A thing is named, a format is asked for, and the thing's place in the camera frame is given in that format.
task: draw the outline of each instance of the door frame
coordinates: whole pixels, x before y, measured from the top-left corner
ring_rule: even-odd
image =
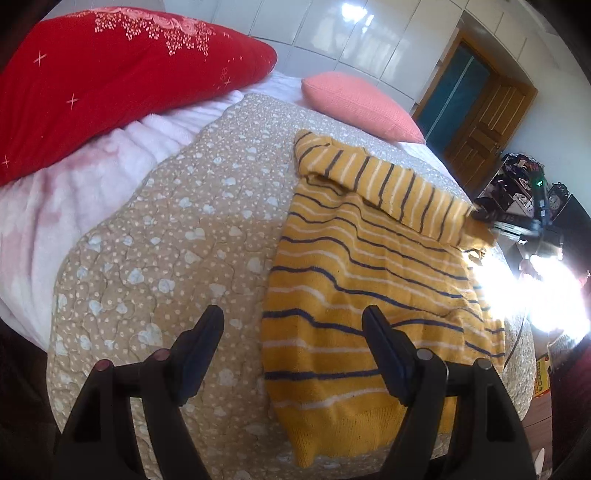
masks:
[[[533,100],[534,100],[536,94],[538,93],[538,90],[530,83],[523,83],[523,82],[519,82],[517,80],[514,80],[511,77],[511,75],[508,72],[506,72],[505,69],[502,68],[499,65],[499,63],[489,53],[487,53],[486,48],[483,47],[482,43],[471,32],[469,32],[465,28],[461,28],[457,32],[455,38],[453,39],[453,42],[452,42],[447,54],[445,55],[445,58],[443,59],[441,66],[439,67],[436,74],[433,76],[433,79],[432,79],[431,83],[429,84],[429,87],[425,91],[423,98],[421,98],[417,108],[415,109],[415,111],[413,113],[413,120],[417,121],[418,117],[423,112],[423,109],[425,108],[425,106],[429,102],[429,99],[431,98],[433,92],[435,91],[435,88],[439,84],[439,81],[441,81],[441,77],[443,76],[443,74],[447,70],[447,67],[449,66],[453,56],[455,55],[457,48],[461,44],[465,44],[467,47],[469,47],[473,51],[473,53],[476,55],[476,57],[478,57],[478,59],[491,70],[491,75],[490,75],[488,81],[486,82],[486,84],[484,85],[484,87],[482,88],[480,95],[478,96],[478,98],[476,99],[476,101],[474,102],[474,104],[472,105],[470,110],[468,111],[466,118],[464,119],[464,121],[462,122],[460,127],[458,128],[457,132],[454,134],[453,138],[450,140],[450,144],[457,142],[457,139],[461,138],[463,135],[466,134],[466,132],[468,131],[470,126],[473,124],[473,122],[476,118],[476,115],[480,111],[480,108],[482,107],[482,105],[484,104],[484,102],[486,101],[488,96],[490,95],[493,84],[495,83],[495,81],[499,77],[505,77],[507,79],[511,79],[515,83],[521,83],[522,85],[526,85],[527,87],[530,88],[530,91],[528,92],[528,95],[527,95],[528,99],[526,101],[525,111],[521,112],[521,115],[520,115],[517,125],[512,130],[510,136],[507,139],[504,139],[505,140],[504,144],[499,146],[499,150],[495,154],[494,171],[491,170],[491,176],[490,177],[487,176],[487,178],[483,179],[482,185],[478,185],[478,187],[474,189],[474,191],[478,190],[478,192],[475,193],[475,195],[478,196],[478,194],[494,178],[494,175],[496,174],[498,169],[501,167],[502,158],[501,158],[500,152],[502,150],[504,150],[504,148],[508,145],[511,137],[515,134],[515,132],[519,128],[519,125],[521,124],[521,122],[525,118],[525,115],[527,114],[527,110],[529,110],[530,106],[532,105]],[[443,158],[441,158],[441,161],[443,161],[444,164],[447,165],[447,160],[446,160],[445,154],[443,154]],[[474,195],[474,192],[470,192],[468,195],[470,196],[470,198],[472,198],[472,196]]]
[[[492,70],[492,73],[503,75],[503,71],[499,67],[498,63],[488,53],[486,53],[486,50],[482,47],[480,42],[478,42],[478,40],[473,35],[471,35],[471,33],[468,32],[468,30],[461,28],[457,32],[456,37],[453,39],[453,42],[447,54],[445,55],[445,58],[443,59],[441,66],[439,67],[439,70],[433,77],[433,80],[431,81],[429,87],[425,91],[423,98],[421,98],[418,107],[415,109],[413,113],[413,120],[417,121],[419,115],[421,115],[423,109],[427,105],[427,102],[431,98],[431,95],[435,91],[435,88],[439,84],[441,77],[445,73],[447,67],[449,66],[449,63],[451,62],[454,54],[456,53],[457,48],[460,46],[461,43],[465,43],[478,56],[479,60],[482,61],[482,63],[486,64],[486,66]]]

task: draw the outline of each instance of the red pillow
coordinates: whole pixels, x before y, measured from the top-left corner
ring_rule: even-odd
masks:
[[[99,8],[38,23],[0,74],[0,186],[149,113],[265,77],[277,54],[229,28]]]

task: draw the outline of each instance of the sweater sleeve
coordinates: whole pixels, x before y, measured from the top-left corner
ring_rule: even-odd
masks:
[[[550,342],[548,344],[548,356],[550,357],[552,370],[560,367],[576,346],[577,342],[575,339],[566,333],[563,333],[556,340]]]
[[[309,130],[296,134],[294,153],[302,176],[320,175],[332,180],[441,244],[481,250],[495,242],[488,225],[472,218],[475,207],[471,203],[438,189],[410,168]]]

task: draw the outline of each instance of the floor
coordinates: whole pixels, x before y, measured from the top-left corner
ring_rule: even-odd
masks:
[[[545,450],[544,470],[552,468],[552,397],[550,393],[532,399],[522,422],[532,454]]]
[[[59,429],[47,398],[47,354],[0,319],[0,476],[51,478]]]

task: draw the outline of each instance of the door panel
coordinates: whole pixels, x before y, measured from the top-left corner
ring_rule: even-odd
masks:
[[[519,126],[537,90],[498,74],[491,76],[443,153],[452,174],[470,197],[496,173],[501,152]]]

